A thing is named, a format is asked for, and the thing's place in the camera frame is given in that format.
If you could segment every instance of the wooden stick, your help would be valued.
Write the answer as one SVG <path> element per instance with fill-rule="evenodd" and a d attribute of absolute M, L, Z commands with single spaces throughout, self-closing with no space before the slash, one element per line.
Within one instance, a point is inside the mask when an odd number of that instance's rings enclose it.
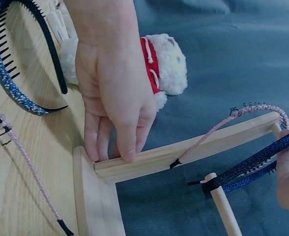
<path fill-rule="evenodd" d="M 80 236 L 126 236 L 115 184 L 94 172 L 83 147 L 73 150 L 75 202 Z"/>
<path fill-rule="evenodd" d="M 281 127 L 278 123 L 274 123 L 270 129 L 274 133 L 274 136 L 276 136 L 277 139 L 279 139 L 280 133 L 281 133 Z"/>
<path fill-rule="evenodd" d="M 270 126 L 279 123 L 279 115 L 271 112 L 266 115 L 215 131 L 202 144 L 190 153 L 183 164 L 187 164 L 236 146 L 242 145 L 271 132 Z M 201 136 L 179 143 L 159 147 L 137 155 L 133 163 L 122 158 L 95 164 L 96 173 L 108 183 L 133 179 L 159 171 L 167 170 Z"/>
<path fill-rule="evenodd" d="M 217 177 L 215 173 L 210 173 L 204 178 L 204 180 L 209 181 L 215 177 Z M 242 236 L 242 232 L 238 226 L 238 223 L 236 221 L 230 203 L 223 191 L 223 188 L 220 186 L 217 189 L 210 191 L 210 193 L 219 211 L 228 236 Z"/>

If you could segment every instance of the black plastic tip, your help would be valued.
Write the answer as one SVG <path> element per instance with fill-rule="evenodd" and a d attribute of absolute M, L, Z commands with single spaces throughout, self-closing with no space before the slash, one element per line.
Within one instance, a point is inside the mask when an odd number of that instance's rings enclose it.
<path fill-rule="evenodd" d="M 172 164 L 170 164 L 170 169 L 173 169 L 175 166 L 182 164 L 179 159 L 176 159 Z"/>
<path fill-rule="evenodd" d="M 57 220 L 57 222 L 59 223 L 62 230 L 64 230 L 64 232 L 66 233 L 67 236 L 73 236 L 74 235 L 74 233 L 68 229 L 68 227 L 66 226 L 66 224 L 63 220 Z"/>
<path fill-rule="evenodd" d="M 188 186 L 192 186 L 192 185 L 196 185 L 196 184 L 200 184 L 200 180 L 199 181 L 191 181 L 191 182 L 187 183 Z"/>

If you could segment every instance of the plush toy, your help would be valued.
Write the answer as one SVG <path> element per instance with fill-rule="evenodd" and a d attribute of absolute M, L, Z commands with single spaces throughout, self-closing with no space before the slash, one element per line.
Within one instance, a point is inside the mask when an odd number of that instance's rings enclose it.
<path fill-rule="evenodd" d="M 60 63 L 69 84 L 78 84 L 75 71 L 75 55 L 78 38 L 68 10 L 63 2 L 57 5 L 68 32 L 61 40 Z M 140 38 L 145 65 L 157 110 L 164 107 L 167 95 L 179 95 L 187 88 L 186 57 L 178 43 L 166 33 L 146 35 Z"/>

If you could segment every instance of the blue glitter headband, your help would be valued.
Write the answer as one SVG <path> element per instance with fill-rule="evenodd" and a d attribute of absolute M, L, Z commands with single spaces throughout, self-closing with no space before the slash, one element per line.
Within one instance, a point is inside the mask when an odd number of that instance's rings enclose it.
<path fill-rule="evenodd" d="M 61 92 L 63 94 L 67 94 L 68 90 L 67 90 L 67 85 L 63 76 L 63 72 L 62 72 L 62 68 L 60 65 L 60 61 L 58 58 L 58 54 L 53 42 L 53 39 L 51 37 L 50 31 L 48 29 L 48 26 L 45 22 L 44 16 L 42 15 L 42 12 L 39 8 L 39 6 L 37 4 L 35 4 L 35 2 L 33 2 L 32 0 L 1 0 L 0 1 L 0 28 L 2 28 L 5 23 L 5 17 L 7 15 L 7 10 L 8 7 L 10 6 L 10 4 L 12 2 L 18 2 L 20 4 L 22 4 L 26 9 L 28 9 L 30 11 L 30 13 L 34 16 L 34 18 L 37 20 L 37 22 L 39 23 L 45 39 L 47 41 L 48 47 L 49 47 L 49 51 L 52 57 L 52 61 L 54 64 L 54 68 L 56 71 L 56 75 L 58 78 L 58 83 L 61 89 Z M 0 35 L 5 31 L 5 29 L 1 29 L 0 30 Z M 6 37 L 6 35 L 2 35 L 0 36 L 0 41 L 2 41 L 4 38 Z M 2 43 L 0 43 L 0 48 L 2 46 L 4 46 L 6 44 L 7 41 L 4 41 Z M 13 79 L 15 77 L 17 77 L 20 73 L 16 73 L 13 76 L 10 76 L 10 73 L 16 69 L 16 67 L 13 67 L 10 70 L 7 70 L 6 67 L 8 65 L 10 65 L 13 60 L 11 60 L 10 62 L 4 64 L 3 62 L 8 59 L 11 54 L 8 54 L 4 57 L 1 57 L 1 54 L 3 54 L 4 52 L 6 52 L 8 50 L 8 47 L 1 50 L 0 51 L 0 84 L 2 85 L 2 87 L 4 88 L 4 90 L 6 91 L 6 93 L 19 105 L 21 106 L 23 109 L 25 109 L 26 111 L 34 114 L 34 115 L 39 115 L 39 116 L 43 116 L 49 113 L 53 113 L 56 111 L 60 111 L 68 106 L 64 106 L 61 108 L 57 108 L 57 109 L 48 109 L 48 108 L 44 108 L 41 107 L 39 105 L 37 105 L 36 103 L 34 103 L 33 101 L 31 101 L 26 95 L 24 95 L 19 88 L 16 86 L 16 84 L 13 82 Z"/>
<path fill-rule="evenodd" d="M 265 147 L 264 149 L 260 150 L 259 152 L 255 153 L 251 157 L 247 158 L 246 160 L 242 161 L 241 163 L 235 165 L 231 169 L 223 172 L 222 174 L 218 175 L 217 177 L 209 180 L 208 182 L 202 183 L 202 191 L 205 194 L 206 198 L 211 198 L 210 191 L 227 184 L 228 182 L 232 181 L 233 179 L 237 178 L 240 174 L 246 172 L 248 169 L 251 169 L 257 166 L 259 163 L 269 159 L 270 157 L 278 154 L 282 150 L 289 147 L 289 134 L 282 137 L 281 139 L 275 141 L 271 145 Z M 225 192 L 233 191 L 239 187 L 242 187 L 261 176 L 269 173 L 276 169 L 276 161 L 272 162 L 265 168 L 245 177 L 244 179 L 238 180 L 234 183 L 230 183 L 226 186 L 223 186 Z"/>

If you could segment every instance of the blue fabric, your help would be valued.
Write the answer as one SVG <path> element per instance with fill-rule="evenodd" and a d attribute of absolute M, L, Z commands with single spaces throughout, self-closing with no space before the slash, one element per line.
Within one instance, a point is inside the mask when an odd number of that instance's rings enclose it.
<path fill-rule="evenodd" d="M 168 98 L 145 149 L 206 133 L 243 102 L 289 116 L 289 0 L 135 0 L 141 35 L 168 33 L 187 57 L 188 88 Z M 263 113 L 249 114 L 231 123 Z M 272 134 L 218 155 L 117 184 L 127 236 L 227 235 L 212 199 L 188 181 L 217 174 L 275 141 Z M 227 193 L 244 236 L 289 236 L 276 175 Z"/>

